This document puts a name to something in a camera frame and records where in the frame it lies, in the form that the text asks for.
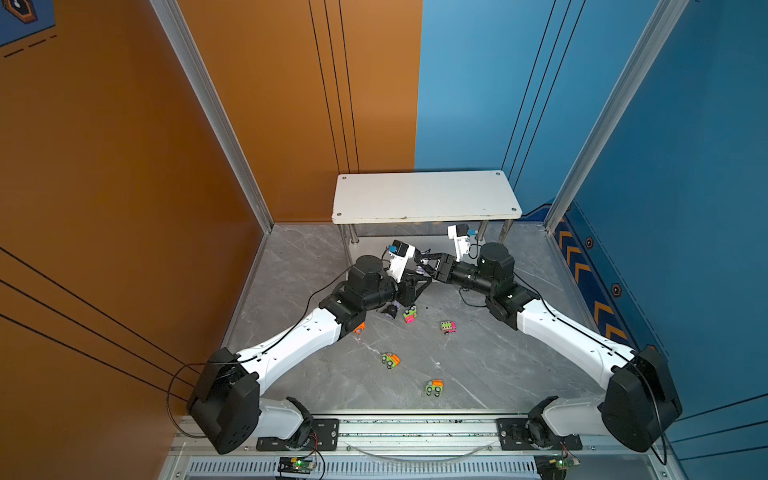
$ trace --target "toy car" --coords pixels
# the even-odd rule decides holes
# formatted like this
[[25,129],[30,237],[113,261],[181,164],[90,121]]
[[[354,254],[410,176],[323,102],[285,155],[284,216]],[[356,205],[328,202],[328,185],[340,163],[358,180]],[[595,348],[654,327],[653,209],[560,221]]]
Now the toy car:
[[391,370],[400,364],[400,357],[394,353],[382,353],[382,363],[386,363],[386,368]]
[[427,392],[427,395],[431,395],[432,392],[434,392],[435,396],[440,396],[442,393],[442,380],[429,380],[425,391]]
[[406,319],[406,323],[412,323],[416,319],[416,305],[403,312],[402,316]]
[[456,332],[456,322],[440,322],[440,330],[445,335]]

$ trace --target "black cable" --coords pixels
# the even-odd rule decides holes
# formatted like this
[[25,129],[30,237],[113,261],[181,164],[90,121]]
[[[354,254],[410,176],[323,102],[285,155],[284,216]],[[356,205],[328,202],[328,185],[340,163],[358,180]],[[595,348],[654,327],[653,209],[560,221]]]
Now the black cable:
[[485,308],[485,305],[472,305],[471,303],[467,303],[466,300],[464,300],[464,295],[462,295],[463,292],[468,292],[469,288],[464,288],[463,286],[460,286],[458,288],[458,295],[462,298],[462,302],[464,302],[465,305],[473,306],[475,308]]
[[[73,319],[72,317],[70,317],[70,316],[68,316],[68,315],[65,315],[64,313],[62,313],[62,312],[60,312],[60,311],[56,310],[54,307],[52,307],[52,306],[48,305],[47,303],[45,303],[45,302],[43,302],[43,301],[41,301],[41,300],[38,300],[38,299],[34,298],[32,295],[30,295],[30,294],[28,294],[28,293],[26,293],[26,292],[24,292],[24,291],[20,290],[19,288],[16,288],[15,286],[11,285],[10,283],[6,282],[5,280],[3,280],[3,279],[0,279],[0,283],[2,283],[3,285],[7,286],[8,288],[11,288],[11,289],[13,289],[13,290],[14,290],[15,292],[17,292],[17,293],[20,293],[21,295],[23,295],[23,296],[26,296],[27,298],[29,298],[29,299],[30,299],[30,300],[32,300],[33,302],[36,302],[36,303],[38,303],[38,304],[40,304],[40,305],[44,306],[44,307],[45,307],[45,308],[47,308],[48,310],[51,310],[53,313],[56,313],[57,315],[64,317],[65,319],[69,320],[70,322],[74,323],[75,325],[77,325],[77,326],[80,326],[80,327],[81,327],[81,328],[83,328],[83,329],[86,329],[88,332],[90,332],[90,333],[93,333],[93,334],[94,334],[94,335],[96,335],[97,337],[99,337],[99,338],[101,338],[101,339],[104,339],[104,340],[107,340],[109,343],[111,343],[112,345],[116,346],[117,348],[119,348],[119,349],[122,349],[122,350],[124,350],[125,352],[128,352],[128,353],[130,353],[131,355],[135,356],[135,357],[136,357],[136,358],[138,358],[139,360],[142,360],[142,361],[144,361],[144,362],[146,362],[146,363],[148,363],[148,364],[152,365],[154,368],[156,368],[156,369],[159,369],[159,370],[162,370],[163,372],[166,372],[168,375],[173,375],[173,373],[171,373],[171,372],[167,371],[167,370],[166,370],[166,369],[164,369],[163,367],[161,367],[161,366],[159,366],[159,365],[157,365],[157,364],[155,364],[155,363],[152,363],[152,362],[150,362],[149,360],[145,359],[143,356],[141,356],[141,355],[138,355],[137,353],[134,353],[134,352],[132,352],[131,350],[129,350],[129,349],[127,349],[127,348],[125,348],[124,346],[120,345],[119,343],[117,343],[117,342],[115,342],[115,341],[113,341],[113,340],[111,340],[111,339],[107,338],[107,337],[106,337],[106,336],[104,336],[104,335],[101,335],[99,332],[97,332],[97,331],[95,331],[95,330],[93,330],[93,329],[91,329],[91,328],[89,328],[89,327],[87,327],[87,326],[83,325],[82,323],[78,322],[77,320]],[[187,385],[189,385],[189,386],[191,386],[191,387],[194,387],[194,385],[192,385],[191,383],[189,383],[188,381],[186,381],[186,380],[184,380],[184,379],[179,379],[179,380],[180,380],[180,381],[182,381],[182,382],[184,382],[184,383],[186,383]]]
[[728,405],[722,405],[722,406],[716,407],[714,409],[710,409],[710,410],[705,410],[703,412],[694,413],[693,415],[689,415],[687,417],[683,417],[681,419],[677,419],[677,420],[675,420],[675,422],[681,422],[683,420],[692,419],[693,417],[698,417],[699,415],[704,415],[706,413],[716,412],[717,410],[727,409],[728,407],[740,405],[740,404],[746,403],[746,402],[751,402],[752,400],[762,399],[763,397],[766,397],[766,396],[768,396],[768,392],[760,394],[760,395],[757,395],[757,396],[754,396],[754,397],[750,397],[748,399],[739,400],[738,402],[729,403]]
[[341,276],[342,276],[344,273],[347,273],[347,271],[348,271],[350,268],[352,268],[352,266],[351,266],[351,265],[350,265],[350,266],[348,266],[347,268],[345,268],[343,272],[339,273],[339,275],[337,275],[335,279],[331,280],[331,281],[330,281],[330,282],[329,282],[327,285],[325,285],[323,288],[321,288],[320,290],[316,290],[316,291],[312,292],[312,295],[310,295],[310,297],[309,297],[308,299],[306,299],[306,307],[304,308],[304,313],[302,313],[302,314],[301,314],[301,317],[299,318],[299,320],[298,320],[296,323],[294,323],[294,324],[293,324],[293,326],[292,326],[292,327],[290,327],[290,329],[289,329],[287,332],[285,332],[285,334],[284,334],[283,336],[281,336],[281,337],[280,337],[280,338],[279,338],[279,339],[278,339],[278,340],[277,340],[275,343],[273,343],[272,345],[270,345],[270,346],[268,346],[267,348],[265,348],[265,349],[264,349],[264,350],[261,352],[261,354],[263,355],[264,353],[267,353],[267,352],[269,352],[269,351],[270,351],[270,349],[272,349],[272,347],[274,347],[275,345],[277,345],[278,343],[280,343],[280,341],[281,341],[282,339],[284,339],[286,336],[288,336],[288,334],[289,334],[289,333],[291,333],[291,332],[293,331],[293,329],[295,329],[295,328],[296,328],[296,327],[299,325],[299,323],[301,323],[301,321],[302,321],[302,320],[304,320],[304,316],[306,315],[306,312],[307,312],[307,311],[310,309],[310,302],[312,301],[312,297],[313,297],[313,296],[315,296],[316,294],[318,294],[318,293],[322,292],[323,290],[325,290],[325,289],[326,289],[326,288],[328,288],[329,286],[333,285],[333,282],[337,281],[337,280],[338,280],[338,279],[339,279],[339,278],[340,278],[340,277],[341,277]]
[[[476,249],[477,253],[475,253],[474,257],[472,256],[472,253],[471,253],[473,247],[477,247],[477,249]],[[469,244],[469,250],[467,251],[467,257],[469,257],[469,258],[474,260],[474,259],[476,259],[478,257],[479,254],[480,254],[480,243],[477,243],[477,242],[470,243]]]
[[386,268],[385,268],[384,270],[389,270],[389,267],[392,265],[392,261],[391,261],[391,260],[387,260],[387,259],[385,259],[385,258],[384,258],[384,256],[385,256],[385,255],[386,255],[388,252],[389,252],[389,247],[387,247],[387,249],[386,249],[386,250],[384,250],[384,253],[382,253],[382,256],[381,256],[381,260],[382,260],[382,261],[386,260],[387,262],[389,262],[389,265],[387,265],[387,266],[386,266]]
[[115,323],[116,323],[116,324],[118,324],[119,326],[121,326],[121,327],[123,327],[124,329],[126,329],[127,331],[129,331],[129,332],[133,333],[135,336],[139,337],[140,339],[142,339],[142,340],[143,340],[143,341],[145,341],[146,343],[149,343],[149,344],[150,344],[150,345],[152,345],[154,348],[156,348],[156,349],[160,350],[162,353],[165,353],[165,354],[166,354],[166,355],[168,355],[170,358],[172,358],[172,359],[176,360],[177,362],[179,362],[179,363],[181,363],[181,364],[184,364],[184,362],[182,362],[181,360],[179,360],[179,359],[178,359],[178,358],[176,358],[175,356],[171,355],[170,353],[166,352],[165,350],[163,350],[163,349],[162,349],[162,348],[160,348],[159,346],[157,346],[157,345],[155,345],[154,343],[150,342],[148,339],[144,338],[144,337],[143,337],[142,335],[140,335],[139,333],[136,333],[135,331],[133,331],[131,328],[129,328],[128,326],[124,325],[123,323],[120,323],[120,322],[118,322],[118,321],[117,321],[117,320],[116,320],[116,319],[115,319],[113,316],[110,316],[110,315],[106,314],[106,313],[105,313],[103,310],[100,310],[100,309],[98,309],[96,306],[94,306],[92,303],[88,302],[88,301],[87,301],[86,299],[84,299],[83,297],[81,297],[81,296],[77,295],[77,294],[76,294],[76,293],[74,293],[72,290],[70,290],[70,289],[68,289],[67,287],[65,287],[65,286],[61,285],[61,284],[60,284],[59,282],[57,282],[56,280],[53,280],[53,279],[52,279],[51,277],[49,277],[48,275],[45,275],[43,272],[41,272],[40,270],[38,270],[38,269],[34,268],[34,267],[33,267],[32,265],[30,265],[29,263],[26,263],[24,260],[20,259],[19,257],[17,257],[16,255],[14,255],[13,253],[11,253],[11,252],[7,251],[5,248],[3,248],[3,247],[0,247],[0,251],[2,251],[3,253],[5,253],[6,255],[8,255],[9,257],[11,257],[12,259],[16,260],[16,261],[17,261],[17,262],[19,262],[21,265],[24,265],[24,266],[26,266],[27,268],[29,268],[30,270],[32,270],[33,272],[37,273],[39,276],[42,276],[42,277],[43,277],[43,278],[45,278],[47,281],[49,281],[49,282],[53,283],[54,285],[56,285],[56,286],[57,286],[57,287],[59,287],[60,289],[64,290],[66,293],[69,293],[69,294],[70,294],[70,295],[72,295],[74,298],[76,298],[76,299],[80,300],[82,303],[84,303],[84,304],[88,305],[88,306],[89,306],[89,307],[91,307],[93,310],[96,310],[96,311],[97,311],[97,312],[99,312],[101,315],[104,315],[104,316],[106,316],[108,319],[112,320],[113,322],[115,322]]
[[544,307],[547,309],[547,311],[549,312],[549,314],[550,314],[550,315],[552,315],[552,316],[553,316],[555,319],[558,319],[558,320],[560,320],[561,322],[563,322],[564,324],[566,324],[566,325],[570,326],[571,328],[573,328],[573,329],[574,329],[574,330],[576,330],[577,332],[581,333],[582,335],[586,336],[586,337],[587,337],[587,338],[589,338],[589,339],[592,339],[592,340],[593,340],[593,341],[595,341],[597,344],[599,344],[599,345],[603,346],[604,348],[607,348],[607,349],[609,349],[610,351],[612,351],[613,353],[615,353],[617,356],[619,356],[619,357],[620,357],[620,358],[622,358],[622,359],[623,359],[625,362],[627,362],[627,365],[625,365],[625,366],[632,366],[632,368],[634,368],[635,372],[637,372],[637,374],[640,376],[640,378],[641,378],[641,380],[643,381],[643,383],[645,384],[645,386],[648,388],[648,394],[650,395],[650,399],[651,399],[651,400],[653,401],[653,403],[654,403],[654,411],[656,412],[656,422],[657,422],[657,424],[658,424],[658,427],[659,427],[659,436],[661,437],[661,445],[664,447],[664,460],[662,460],[662,459],[661,459],[661,457],[659,456],[658,452],[656,451],[656,449],[654,448],[654,446],[653,446],[653,445],[651,445],[651,446],[650,446],[650,449],[651,449],[651,451],[653,451],[654,455],[656,455],[656,458],[657,458],[657,460],[659,461],[659,463],[661,463],[662,465],[666,465],[666,464],[667,464],[667,440],[664,438],[664,429],[661,427],[661,415],[659,414],[659,407],[658,407],[658,404],[656,403],[656,396],[654,395],[654,391],[653,391],[653,390],[651,389],[651,387],[650,387],[650,383],[649,383],[649,382],[648,382],[648,380],[645,378],[645,375],[643,375],[643,373],[640,371],[640,369],[638,369],[638,367],[637,367],[636,365],[634,365],[633,363],[630,363],[629,359],[628,359],[627,357],[625,357],[625,356],[621,355],[621,354],[620,354],[620,353],[619,353],[619,352],[618,352],[616,349],[613,349],[613,348],[611,348],[610,346],[604,345],[604,344],[603,344],[603,343],[602,343],[600,340],[598,340],[598,339],[595,339],[595,338],[593,338],[592,336],[589,336],[589,335],[587,335],[586,333],[582,332],[581,330],[579,330],[579,329],[577,329],[577,328],[573,327],[573,326],[572,326],[571,324],[569,324],[568,322],[564,321],[564,320],[563,320],[562,318],[560,318],[559,316],[555,315],[555,314],[552,312],[552,310],[550,310],[550,309],[549,309],[549,306],[547,305],[547,302],[544,300],[544,297],[543,297],[543,296],[541,296],[541,294],[538,292],[538,290],[536,290],[534,287],[532,287],[530,283],[528,283],[528,282],[526,282],[525,280],[523,280],[523,279],[522,279],[522,277],[520,277],[520,275],[518,275],[518,273],[517,273],[517,272],[515,272],[515,276],[518,278],[518,280],[520,280],[521,282],[523,282],[523,283],[524,283],[524,284],[525,284],[525,285],[526,285],[526,286],[527,286],[529,289],[533,290],[533,291],[534,291],[534,293],[536,293],[536,295],[538,295],[538,296],[539,296],[539,298],[541,299],[541,303],[542,303],[542,304],[544,305]]
[[523,163],[520,165],[520,171],[518,172],[518,178],[515,180],[515,186],[512,187],[512,190],[515,189],[515,187],[518,186],[518,182],[520,181],[520,176],[523,173],[523,168],[525,168],[525,161],[528,159],[528,154],[531,153],[531,146],[533,145],[533,140],[536,138],[536,133],[538,132],[538,126],[541,125],[541,119],[544,117],[544,112],[547,110],[547,104],[549,103],[549,98],[552,95],[552,90],[554,90],[554,83],[558,80],[558,75],[560,74],[560,68],[563,66],[563,60],[565,60],[565,54],[568,53],[568,47],[571,46],[571,40],[574,37],[574,33],[576,32],[576,26],[578,25],[578,21],[581,18],[581,12],[584,11],[584,5],[587,4],[587,0],[584,0],[584,3],[581,4],[581,10],[578,11],[578,17],[576,17],[576,23],[574,23],[574,29],[571,30],[571,37],[568,39],[568,43],[565,44],[565,51],[563,51],[563,56],[560,59],[560,64],[558,65],[558,71],[554,74],[554,80],[552,80],[552,85],[549,88],[549,93],[547,94],[547,100],[544,102],[544,107],[541,109],[541,115],[538,117],[538,123],[536,124],[536,128],[533,130],[533,135],[531,136],[531,142],[528,144],[528,149],[525,152],[525,156],[523,157]]
[[4,314],[0,313],[0,317],[1,317],[1,318],[4,318],[4,319],[6,319],[6,320],[8,320],[8,321],[9,321],[9,322],[11,322],[11,323],[14,323],[15,325],[18,325],[18,326],[20,326],[20,327],[21,327],[21,328],[23,328],[23,329],[27,329],[27,330],[29,330],[30,332],[33,332],[33,333],[37,333],[39,336],[41,336],[41,337],[43,337],[43,338],[45,338],[45,339],[49,339],[49,340],[51,340],[51,341],[52,341],[52,342],[54,342],[54,343],[58,343],[59,345],[61,345],[61,346],[65,347],[65,348],[68,348],[68,349],[72,350],[73,352],[77,352],[77,353],[79,353],[79,354],[81,354],[81,355],[83,355],[83,356],[87,356],[89,359],[91,359],[91,360],[95,360],[95,361],[99,362],[101,365],[104,365],[104,366],[108,366],[108,367],[109,367],[109,368],[111,368],[111,369],[117,370],[117,371],[118,371],[118,372],[120,372],[120,373],[123,373],[123,374],[125,374],[125,375],[127,375],[127,376],[130,376],[132,379],[136,379],[136,380],[138,380],[139,382],[142,382],[142,383],[143,383],[143,384],[145,384],[145,385],[149,385],[149,386],[150,386],[150,387],[152,387],[153,389],[158,389],[158,390],[160,390],[161,392],[166,392],[166,393],[168,393],[168,394],[170,394],[170,395],[172,395],[172,396],[174,396],[174,397],[178,398],[179,400],[184,400],[183,398],[181,398],[180,396],[176,395],[175,393],[170,393],[170,391],[164,390],[163,388],[161,388],[161,387],[159,387],[159,386],[157,386],[157,385],[155,385],[155,384],[153,384],[153,383],[149,383],[147,380],[144,380],[144,379],[140,379],[140,378],[139,378],[139,377],[137,377],[136,375],[133,375],[132,373],[128,373],[128,372],[126,372],[125,370],[123,370],[123,369],[120,369],[120,368],[118,368],[118,367],[116,367],[116,366],[112,365],[111,363],[107,363],[107,362],[105,362],[105,361],[104,361],[104,360],[102,360],[102,359],[98,359],[98,358],[96,358],[96,357],[95,357],[95,356],[93,356],[93,355],[90,355],[90,354],[88,354],[88,353],[86,353],[86,352],[83,352],[83,351],[82,351],[82,350],[80,350],[80,349],[77,349],[77,348],[75,348],[75,347],[73,347],[73,346],[71,346],[71,345],[68,345],[67,343],[64,343],[64,342],[62,342],[61,340],[58,340],[58,339],[55,339],[55,338],[53,338],[52,336],[46,335],[45,333],[43,333],[43,332],[41,332],[41,331],[39,331],[39,330],[33,329],[33,328],[32,328],[32,327],[30,327],[30,326],[26,326],[24,323],[21,323],[21,322],[19,322],[19,321],[17,321],[17,320],[14,320],[14,319],[12,319],[10,316],[7,316],[7,315],[4,315]]
[[[267,351],[269,351],[269,349],[271,349],[272,347],[274,347],[275,345],[277,345],[278,343],[280,343],[280,342],[281,342],[281,341],[282,341],[282,340],[283,340],[283,339],[284,339],[284,338],[285,338],[285,337],[286,337],[286,336],[287,336],[289,333],[291,333],[291,332],[293,331],[293,329],[295,329],[295,328],[296,328],[296,326],[298,326],[298,325],[299,325],[299,323],[301,323],[301,321],[304,319],[304,316],[306,315],[306,311],[310,309],[310,302],[312,301],[312,297],[313,297],[313,296],[315,296],[317,293],[320,293],[320,292],[322,292],[323,290],[325,290],[325,289],[326,289],[326,288],[328,288],[329,286],[333,285],[333,282],[337,281],[337,280],[338,280],[338,279],[339,279],[339,278],[340,278],[340,277],[341,277],[341,276],[342,276],[344,273],[346,273],[346,272],[347,272],[347,270],[349,270],[350,268],[352,268],[352,266],[348,266],[347,268],[345,268],[345,269],[344,269],[344,271],[343,271],[343,272],[341,272],[339,275],[337,275],[337,276],[336,276],[336,278],[334,278],[333,280],[331,280],[331,281],[330,281],[330,282],[329,282],[327,285],[325,285],[323,288],[321,288],[320,290],[317,290],[317,291],[313,292],[313,293],[312,293],[312,295],[310,295],[310,297],[309,297],[309,298],[306,300],[306,308],[304,309],[304,313],[302,313],[302,314],[301,314],[301,317],[299,318],[299,321],[298,321],[298,322],[296,322],[296,323],[294,323],[294,324],[293,324],[293,326],[292,326],[292,327],[290,327],[290,329],[289,329],[287,332],[285,332],[285,334],[284,334],[283,336],[281,336],[281,337],[280,337],[280,338],[279,338],[279,339],[278,339],[278,340],[277,340],[275,343],[273,343],[272,345],[268,346],[268,347],[267,347],[265,350],[263,350],[263,351],[262,351],[260,354],[257,354],[257,355],[263,355],[264,353],[266,353]],[[178,378],[178,376],[179,376],[179,374],[181,373],[181,371],[182,371],[182,370],[184,370],[184,369],[186,369],[186,368],[191,368],[191,366],[205,366],[205,365],[218,365],[218,366],[225,366],[225,365],[239,365],[239,364],[241,364],[241,363],[250,362],[251,360],[253,360],[253,359],[255,359],[255,358],[256,358],[256,356],[252,356],[252,357],[250,357],[249,359],[238,359],[238,360],[235,360],[234,362],[201,362],[201,363],[185,363],[184,365],[182,365],[182,366],[181,366],[181,367],[180,367],[180,368],[179,368],[179,369],[176,371],[176,373],[173,375],[173,377],[171,377],[171,379],[170,379],[170,382],[168,383],[168,388],[167,388],[167,390],[164,390],[164,391],[165,391],[165,393],[166,393],[166,396],[165,396],[165,409],[166,409],[166,412],[167,412],[167,414],[168,414],[168,418],[170,418],[170,420],[172,421],[172,423],[173,423],[173,424],[176,426],[176,429],[177,429],[179,432],[181,432],[182,434],[184,434],[184,435],[186,435],[186,436],[188,436],[188,437],[190,437],[190,438],[192,438],[192,439],[204,439],[204,438],[206,438],[206,436],[205,436],[205,435],[203,435],[203,436],[198,436],[198,435],[193,435],[193,434],[191,434],[191,433],[189,433],[189,432],[185,432],[185,431],[184,431],[184,430],[183,430],[183,429],[182,429],[182,428],[179,426],[179,424],[178,424],[178,423],[176,423],[176,420],[174,419],[173,415],[172,415],[172,414],[171,414],[171,412],[170,412],[170,396],[171,396],[171,395],[173,395],[173,394],[171,394],[171,393],[170,393],[170,391],[171,391],[171,389],[173,388],[173,385],[174,385],[174,381],[176,380],[176,378]],[[187,400],[185,400],[185,399],[182,399],[180,396],[176,396],[176,397],[177,397],[178,399],[180,399],[180,400],[183,400],[183,401],[185,401],[185,402],[187,401]]]
[[536,97],[533,100],[533,107],[531,107],[531,113],[528,116],[528,121],[525,122],[525,129],[523,129],[523,135],[520,137],[520,144],[518,144],[518,151],[515,153],[515,160],[512,161],[512,168],[509,169],[509,175],[507,176],[507,180],[509,180],[512,176],[512,170],[515,168],[515,163],[518,161],[518,155],[520,154],[520,148],[523,145],[523,140],[525,139],[525,134],[528,132],[528,125],[531,123],[531,118],[533,117],[533,110],[536,109],[536,103],[538,102],[538,96],[541,93],[541,87],[544,86],[544,80],[547,77],[547,71],[549,71],[549,64],[552,62],[552,56],[554,55],[554,50],[558,46],[558,40],[560,39],[560,34],[563,31],[563,25],[565,25],[565,19],[568,17],[568,11],[571,9],[571,2],[573,0],[568,0],[568,6],[565,8],[565,15],[563,15],[563,21],[560,22],[560,28],[558,29],[558,36],[554,38],[554,45],[552,45],[552,51],[549,53],[549,60],[547,60],[547,66],[544,69],[544,74],[541,76],[541,83],[538,84],[538,90],[536,91]]
[[344,44],[344,63],[346,64],[346,86],[349,89],[349,112],[352,114],[352,135],[355,138],[355,160],[357,161],[357,173],[360,173],[360,156],[357,150],[357,131],[355,130],[355,109],[352,107],[352,82],[349,81],[349,60],[346,57],[346,38],[344,36],[344,17],[341,13],[341,0],[339,0],[339,21],[341,22],[341,39]]
[[[509,155],[509,148],[512,145],[512,139],[515,138],[515,131],[518,129],[518,122],[520,121],[520,113],[523,111],[523,105],[525,104],[525,97],[528,96],[528,89],[531,87],[531,79],[533,79],[533,72],[536,70],[536,64],[538,63],[538,56],[541,53],[541,46],[544,45],[544,39],[547,36],[547,30],[549,29],[549,22],[552,20],[552,12],[554,12],[554,4],[557,3],[557,0],[554,0],[552,2],[552,8],[549,9],[549,18],[547,18],[547,24],[544,27],[544,33],[541,35],[541,42],[538,44],[538,50],[536,51],[536,58],[533,61],[533,67],[531,67],[531,75],[528,77],[528,84],[525,85],[525,93],[523,94],[523,99],[520,102],[520,109],[518,110],[518,116],[515,119],[515,126],[512,128],[512,135],[509,136],[509,143],[507,144],[507,153],[504,154],[504,161],[502,162],[502,167],[499,168],[499,170],[504,170],[504,165],[507,163],[507,156]],[[515,163],[512,162],[512,168],[515,168]]]
[[312,15],[312,3],[306,0],[310,7],[310,20],[312,21],[312,31],[315,33],[315,47],[317,48],[317,63],[320,65],[320,78],[323,80],[323,93],[326,96],[326,110],[328,111],[328,125],[331,127],[331,140],[333,141],[333,154],[336,155],[336,169],[341,174],[341,165],[339,165],[339,152],[336,150],[336,135],[333,134],[333,122],[331,121],[331,107],[328,103],[328,91],[326,90],[326,76],[323,74],[323,61],[320,60],[320,45],[317,42],[317,30],[315,29],[315,17]]
[[323,0],[326,8],[326,25],[328,26],[328,43],[331,46],[331,63],[333,63],[333,78],[336,81],[336,99],[339,101],[339,118],[341,119],[341,136],[344,140],[344,155],[346,156],[346,171],[352,173],[349,166],[349,151],[346,148],[346,130],[344,130],[344,113],[341,112],[341,94],[339,93],[339,75],[336,73],[336,56],[333,54],[333,40],[331,39],[331,21],[328,19],[328,3]]
[[317,455],[320,455],[320,458],[323,460],[323,473],[320,474],[319,480],[323,480],[323,477],[326,476],[326,459],[323,457],[323,454],[320,453],[320,450],[317,448],[317,433],[315,433],[315,451],[317,452]]
[[660,464],[666,465],[667,464],[667,440],[664,438],[664,429],[661,428],[661,415],[659,414],[659,406],[656,403],[656,396],[654,395],[654,391],[650,388],[650,383],[645,378],[645,375],[638,369],[638,367],[630,363],[629,360],[627,360],[627,366],[632,366],[635,372],[637,372],[640,375],[640,378],[643,380],[643,383],[645,384],[646,388],[648,388],[648,394],[650,395],[650,399],[654,401],[654,410],[656,411],[656,423],[659,426],[659,436],[661,437],[661,445],[664,448],[664,460],[661,459],[659,456],[659,452],[656,451],[653,445],[650,446],[650,450],[656,455],[656,459],[659,461]]

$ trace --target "orange wall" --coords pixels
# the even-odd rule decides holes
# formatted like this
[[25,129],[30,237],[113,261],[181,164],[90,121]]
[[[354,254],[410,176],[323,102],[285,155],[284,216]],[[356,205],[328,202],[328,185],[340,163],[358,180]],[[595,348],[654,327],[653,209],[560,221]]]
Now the orange wall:
[[[0,48],[0,246],[203,361],[227,328],[258,223],[149,2],[55,7],[56,27]],[[0,279],[179,366],[2,252]],[[163,389],[170,380],[3,285],[0,313]],[[5,319],[0,355],[5,478],[157,476],[174,435],[162,392]]]
[[328,221],[338,174],[413,170],[420,0],[179,3],[275,221]]

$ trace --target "black plastic piece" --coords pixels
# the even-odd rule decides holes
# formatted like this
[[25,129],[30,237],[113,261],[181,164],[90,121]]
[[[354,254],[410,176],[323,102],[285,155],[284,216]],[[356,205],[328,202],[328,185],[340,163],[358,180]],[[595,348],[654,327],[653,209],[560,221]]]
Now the black plastic piece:
[[395,247],[395,255],[398,257],[404,257],[406,253],[408,253],[408,248],[410,247],[410,245],[401,242],[400,240],[394,240],[392,246]]
[[354,332],[366,321],[366,311],[392,302],[397,295],[395,279],[384,272],[382,260],[363,255],[349,269],[349,278],[336,285],[333,293],[320,301],[341,325],[339,339]]
[[555,435],[544,421],[544,409],[547,405],[555,401],[557,396],[549,396],[541,400],[530,412],[528,412],[528,424],[526,429],[529,434],[529,441],[540,449],[550,449],[561,443],[569,450],[581,449],[581,439],[578,435],[568,435],[560,437]]
[[220,454],[232,452],[259,423],[259,376],[235,362],[228,349],[219,349],[208,359],[187,411]]
[[512,278],[515,273],[515,258],[509,254],[509,250],[504,245],[488,242],[480,247],[478,272],[480,276],[498,282]]
[[469,235],[469,225],[466,223],[461,223],[459,225],[456,225],[456,236],[457,237],[467,237]]
[[[641,377],[647,380],[650,391]],[[658,420],[654,399],[659,411]],[[626,366],[616,369],[608,382],[601,414],[603,423],[616,440],[635,452],[646,452],[662,431],[683,414],[664,357],[656,350],[646,348]]]
[[310,431],[312,430],[312,421],[314,420],[312,414],[306,409],[304,405],[293,397],[286,397],[286,400],[291,402],[299,412],[301,413],[301,424],[299,428],[288,439],[285,439],[286,445],[291,448],[297,449],[301,445],[306,443],[306,440],[310,437]]
[[541,297],[522,285],[513,283],[511,289],[500,291],[492,298],[485,298],[485,306],[497,320],[506,323],[513,329],[518,329],[518,312],[524,310],[524,305],[531,300]]
[[419,298],[419,295],[422,294],[430,283],[432,283],[430,276],[419,275],[410,270],[406,271],[402,275],[400,283],[397,284],[397,301],[405,307],[413,306],[416,303],[416,299]]
[[558,449],[560,442],[563,442],[568,450],[577,451],[584,448],[578,435],[569,435],[567,437],[553,436],[551,438],[551,445],[545,447],[536,445],[535,439],[530,432],[530,424],[530,419],[496,419],[498,440],[502,444],[502,450]]
[[387,315],[391,319],[395,319],[395,317],[397,317],[397,307],[394,304],[385,306],[381,313]]
[[[336,450],[339,438],[339,420],[313,419],[310,433],[317,434],[317,449],[321,452]],[[313,448],[315,448],[314,435],[311,435],[303,444],[298,445],[298,448],[285,440],[273,437],[259,437],[256,442],[256,450],[259,452],[290,452],[299,449],[310,451]]]

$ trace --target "white table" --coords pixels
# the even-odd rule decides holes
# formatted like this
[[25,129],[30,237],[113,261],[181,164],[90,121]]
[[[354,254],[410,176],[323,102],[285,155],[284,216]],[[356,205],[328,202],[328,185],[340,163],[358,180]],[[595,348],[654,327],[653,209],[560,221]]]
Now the white table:
[[[521,215],[520,204],[504,172],[480,170],[339,175],[331,220],[339,226],[351,264],[361,255],[380,257],[395,239],[358,237],[355,229],[358,223],[459,223],[480,220],[477,236],[480,243],[489,220],[504,220],[498,239],[503,242],[512,222]],[[420,250],[453,251],[453,240],[448,238],[447,231],[441,236],[397,238],[406,243],[414,242]]]

